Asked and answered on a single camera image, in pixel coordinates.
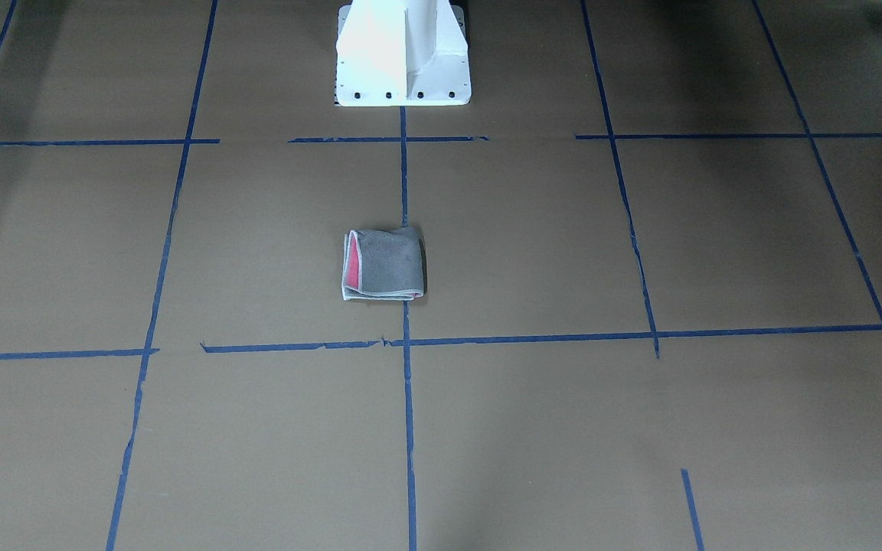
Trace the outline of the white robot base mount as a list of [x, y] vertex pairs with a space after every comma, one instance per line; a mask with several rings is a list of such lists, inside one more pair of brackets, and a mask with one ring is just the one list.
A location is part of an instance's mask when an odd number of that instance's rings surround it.
[[451, 1], [352, 1], [338, 10], [342, 107], [462, 106], [472, 98], [466, 14]]

